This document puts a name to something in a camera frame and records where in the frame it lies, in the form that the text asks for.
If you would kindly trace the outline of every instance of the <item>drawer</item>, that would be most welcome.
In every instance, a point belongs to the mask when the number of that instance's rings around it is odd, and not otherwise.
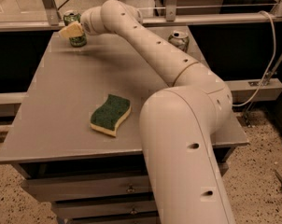
[[[148,175],[143,172],[24,180],[21,187],[40,202],[151,192]]]
[[[116,217],[91,217],[72,219],[67,224],[161,224],[158,212]]]
[[[93,199],[80,202],[59,202],[52,204],[52,211],[60,218],[105,217],[132,215],[157,211],[153,195],[150,193]]]
[[[82,160],[20,163],[20,166],[31,179],[131,172],[137,170],[146,171],[142,154]]]

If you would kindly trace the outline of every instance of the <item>yellow sponge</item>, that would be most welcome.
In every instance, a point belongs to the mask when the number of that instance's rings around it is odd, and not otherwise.
[[[59,31],[59,36],[64,38],[73,38],[83,35],[84,30],[82,28],[82,25],[78,21],[73,21],[68,26],[65,26]]]
[[[91,127],[98,132],[116,137],[117,129],[130,113],[129,100],[109,94],[105,103],[92,114]]]

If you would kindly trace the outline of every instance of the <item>metal can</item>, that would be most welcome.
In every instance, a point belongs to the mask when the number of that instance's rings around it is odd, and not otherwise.
[[[184,52],[188,51],[190,39],[187,33],[174,31],[170,34],[168,42]]]
[[[75,10],[66,11],[63,15],[63,21],[65,26],[69,25],[73,21],[80,22],[80,18],[81,15]],[[79,48],[86,45],[87,38],[86,35],[84,34],[82,36],[69,38],[69,42],[73,47]]]

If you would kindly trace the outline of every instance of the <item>terrazzo floor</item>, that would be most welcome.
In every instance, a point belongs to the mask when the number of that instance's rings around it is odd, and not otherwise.
[[[140,4],[140,0],[127,2]],[[274,169],[282,175],[282,138],[265,109],[254,110],[250,120],[252,128],[240,119],[250,145],[238,147],[228,159],[230,168],[223,177],[224,184],[237,224],[279,224],[282,192]],[[11,166],[0,165],[0,224],[57,223],[49,203],[37,202],[20,188],[21,182],[22,177]]]

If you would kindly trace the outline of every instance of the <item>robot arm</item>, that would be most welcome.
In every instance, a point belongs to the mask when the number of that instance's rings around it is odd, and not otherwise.
[[[126,39],[168,84],[144,104],[142,148],[162,224],[234,223],[210,135],[232,95],[203,64],[143,27],[134,7],[110,0],[81,16],[88,35]]]

